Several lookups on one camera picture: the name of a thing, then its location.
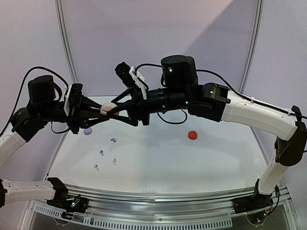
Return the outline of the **pink-white earbud charging case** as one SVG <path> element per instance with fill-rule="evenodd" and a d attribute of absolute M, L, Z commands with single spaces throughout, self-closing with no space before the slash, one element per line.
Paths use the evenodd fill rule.
<path fill-rule="evenodd" d="M 104 103 L 100 108 L 100 114 L 101 115 L 107 115 L 107 112 L 116 108 L 117 105 L 112 102 Z"/>

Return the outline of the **red earbud charging case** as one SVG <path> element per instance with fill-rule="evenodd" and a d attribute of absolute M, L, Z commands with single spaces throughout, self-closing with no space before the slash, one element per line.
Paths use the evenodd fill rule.
<path fill-rule="evenodd" d="M 191 140 L 196 140 L 198 138 L 198 134 L 196 131 L 191 130 L 188 132 L 188 138 Z"/>

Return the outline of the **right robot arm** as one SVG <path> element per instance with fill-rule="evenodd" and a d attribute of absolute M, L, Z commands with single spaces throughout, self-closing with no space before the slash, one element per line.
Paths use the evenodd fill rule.
<path fill-rule="evenodd" d="M 115 71 L 127 86 L 116 97 L 107 115 L 136 126 L 149 124 L 149 115 L 186 109 L 190 115 L 215 122 L 225 121 L 260 129 L 276 136 L 275 152 L 248 199 L 252 209 L 263 205 L 286 170 L 298 164 L 307 142 L 307 127 L 300 109 L 276 107 L 237 92 L 229 83 L 198 83 L 194 58 L 172 55 L 161 60 L 164 88 L 150 90 L 139 68 L 125 63 Z"/>

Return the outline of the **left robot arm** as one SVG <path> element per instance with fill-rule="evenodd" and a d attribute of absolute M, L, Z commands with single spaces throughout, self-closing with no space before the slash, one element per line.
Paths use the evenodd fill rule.
<path fill-rule="evenodd" d="M 82 84 L 71 85 L 62 101 L 62 90 L 51 75 L 29 81 L 29 102 L 17 110 L 0 136 L 0 163 L 3 165 L 21 146 L 29 142 L 48 123 L 65 123 L 78 134 L 109 120 L 101 113 L 101 105 L 82 95 Z M 81 195 L 70 196 L 66 185 L 57 177 L 37 182 L 0 181 L 0 205 L 18 201 L 44 199 L 48 205 L 66 212 L 85 213 L 89 200 Z"/>

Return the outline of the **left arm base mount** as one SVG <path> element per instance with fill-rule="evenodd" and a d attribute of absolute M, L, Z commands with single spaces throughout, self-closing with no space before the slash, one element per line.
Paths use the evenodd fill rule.
<path fill-rule="evenodd" d="M 85 213 L 89 199 L 78 195 L 69 195 L 67 193 L 57 193 L 54 198 L 47 200 L 47 204 L 65 210 L 68 213 L 78 212 Z"/>

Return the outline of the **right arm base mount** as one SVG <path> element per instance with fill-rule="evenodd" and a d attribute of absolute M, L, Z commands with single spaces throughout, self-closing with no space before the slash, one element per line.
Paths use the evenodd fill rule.
<path fill-rule="evenodd" d="M 254 193 L 252 195 L 235 198 L 232 200 L 233 209 L 236 214 L 251 212 L 258 209 L 269 208 L 269 213 L 274 211 L 279 204 L 279 198 L 277 198 L 276 204 L 272 199 L 272 194 L 262 195 Z"/>

